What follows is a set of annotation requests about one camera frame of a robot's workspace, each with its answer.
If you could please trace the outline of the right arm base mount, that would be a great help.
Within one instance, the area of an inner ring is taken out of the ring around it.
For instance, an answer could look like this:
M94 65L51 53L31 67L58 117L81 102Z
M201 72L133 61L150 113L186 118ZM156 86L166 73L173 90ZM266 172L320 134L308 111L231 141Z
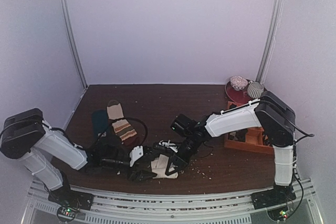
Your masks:
M272 189L251 194L251 200L255 210L285 204L287 201L295 199L296 194L292 183L288 186L274 184Z

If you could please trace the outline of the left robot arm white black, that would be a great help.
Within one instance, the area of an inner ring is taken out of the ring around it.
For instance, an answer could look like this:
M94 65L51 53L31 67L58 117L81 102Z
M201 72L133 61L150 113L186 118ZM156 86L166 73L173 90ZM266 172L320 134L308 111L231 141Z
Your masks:
M40 179L64 205L71 205L75 192L66 184L66 175L47 161L48 153L84 173L103 169L126 170L130 181L140 182L157 176L151 170L138 170L136 162L145 156L143 146L128 150L117 135L106 126L90 147L72 142L65 131L44 120L40 109L34 108L8 117L1 131L1 153L21 162L33 176Z

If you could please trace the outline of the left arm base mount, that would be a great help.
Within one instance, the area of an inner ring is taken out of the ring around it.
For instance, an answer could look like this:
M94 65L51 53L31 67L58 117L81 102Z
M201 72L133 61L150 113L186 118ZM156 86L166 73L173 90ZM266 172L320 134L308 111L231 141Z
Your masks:
M72 209L90 210L94 195L80 191L71 190L65 187L52 190L48 200L61 206Z

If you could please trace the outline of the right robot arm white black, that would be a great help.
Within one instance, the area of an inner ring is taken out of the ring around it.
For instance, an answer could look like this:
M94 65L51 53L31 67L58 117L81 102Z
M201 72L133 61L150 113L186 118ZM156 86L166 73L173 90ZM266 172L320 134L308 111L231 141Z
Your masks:
M292 183L294 166L296 115L292 108L270 91L259 99L220 111L197 122L184 114L178 115L171 129L184 141L169 155L165 175L170 176L183 170L198 148L211 138L252 127L261 127L274 149L275 184L269 192L272 203L279 204L289 196L288 186Z

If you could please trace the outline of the cream white sock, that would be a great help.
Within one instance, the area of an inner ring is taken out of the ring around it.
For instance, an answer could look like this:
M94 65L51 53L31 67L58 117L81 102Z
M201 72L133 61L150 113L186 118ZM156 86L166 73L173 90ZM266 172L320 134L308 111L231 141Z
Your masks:
M165 174L166 167L168 165L169 158L165 155L160 154L155 160L151 162L151 172L155 173L154 179L177 179L178 173L167 176Z

